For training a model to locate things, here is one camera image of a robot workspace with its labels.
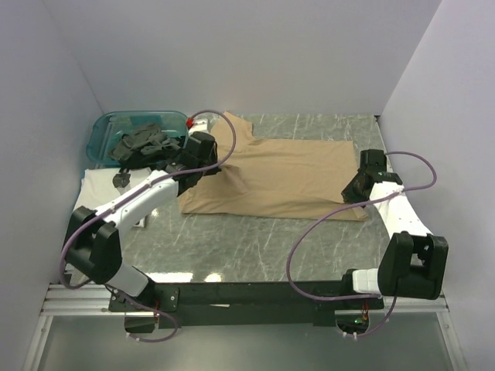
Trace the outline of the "tan t shirt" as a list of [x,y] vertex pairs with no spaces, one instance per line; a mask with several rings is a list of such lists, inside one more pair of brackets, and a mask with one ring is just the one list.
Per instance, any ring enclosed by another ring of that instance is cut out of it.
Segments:
[[256,138],[252,123],[231,113],[211,134],[227,161],[179,197],[183,214],[317,220],[343,205],[357,172],[351,141]]

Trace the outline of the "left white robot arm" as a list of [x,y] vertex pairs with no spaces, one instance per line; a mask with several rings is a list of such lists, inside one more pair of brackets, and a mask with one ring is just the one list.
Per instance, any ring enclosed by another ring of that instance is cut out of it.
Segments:
[[70,264],[89,281],[126,294],[136,310],[150,308],[155,300],[155,282],[123,261],[121,238],[160,204],[182,195],[205,175],[218,172],[219,164],[215,138],[195,132],[175,161],[167,161],[163,169],[152,171],[136,187],[96,209],[75,209],[60,255],[60,283],[73,290],[82,286],[71,286],[63,278]]

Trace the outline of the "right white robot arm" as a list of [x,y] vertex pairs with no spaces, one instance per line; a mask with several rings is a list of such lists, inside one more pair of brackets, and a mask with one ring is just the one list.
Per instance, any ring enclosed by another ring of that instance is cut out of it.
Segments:
[[408,192],[433,187],[437,174],[422,156],[403,154],[423,161],[432,181],[407,187],[388,170],[384,151],[367,149],[360,153],[357,174],[342,191],[348,204],[373,206],[389,236],[379,267],[349,269],[343,275],[340,301],[348,308],[359,307],[367,295],[435,300],[441,294],[449,244],[426,227],[407,197]]

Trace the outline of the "dark grey t shirt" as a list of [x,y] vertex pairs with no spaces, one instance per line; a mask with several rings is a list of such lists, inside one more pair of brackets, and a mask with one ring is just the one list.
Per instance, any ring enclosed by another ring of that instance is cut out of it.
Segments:
[[109,149],[108,156],[121,168],[153,167],[157,163],[174,159],[185,142],[185,135],[176,136],[176,131],[167,133],[159,124],[145,124],[131,134],[122,134]]

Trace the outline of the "teal plastic bin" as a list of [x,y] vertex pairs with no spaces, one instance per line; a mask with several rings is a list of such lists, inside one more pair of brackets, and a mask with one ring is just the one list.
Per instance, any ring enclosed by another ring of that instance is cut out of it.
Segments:
[[99,117],[92,127],[86,146],[87,158],[97,167],[116,168],[109,156],[123,134],[131,134],[147,124],[157,124],[171,138],[188,135],[188,117],[179,111],[114,111]]

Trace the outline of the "white printed t shirt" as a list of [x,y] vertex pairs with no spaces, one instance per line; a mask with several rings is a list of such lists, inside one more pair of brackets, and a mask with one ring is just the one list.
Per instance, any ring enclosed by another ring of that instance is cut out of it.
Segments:
[[113,179],[119,173],[118,168],[87,169],[81,180],[80,193],[73,209],[77,209],[79,206],[95,209],[98,206],[109,203],[136,187],[151,172],[150,168],[131,170],[128,184],[115,187]]

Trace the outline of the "black base beam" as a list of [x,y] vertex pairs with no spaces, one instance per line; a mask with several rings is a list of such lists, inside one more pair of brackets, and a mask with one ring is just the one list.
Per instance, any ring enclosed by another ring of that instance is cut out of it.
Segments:
[[287,282],[158,283],[153,308],[181,327],[201,325],[312,324],[333,327],[337,311],[378,310],[377,298],[315,301]]

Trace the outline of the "aluminium rail frame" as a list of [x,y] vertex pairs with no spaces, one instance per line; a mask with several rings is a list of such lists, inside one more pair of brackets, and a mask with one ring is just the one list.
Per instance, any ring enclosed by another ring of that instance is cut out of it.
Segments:
[[[160,282],[280,281],[306,221],[187,218],[150,223],[125,239],[125,259]],[[375,333],[345,339],[336,328],[242,325],[183,328],[172,340],[126,337],[111,296],[88,285],[46,293],[27,370],[464,370],[446,301],[387,299],[371,312]]]

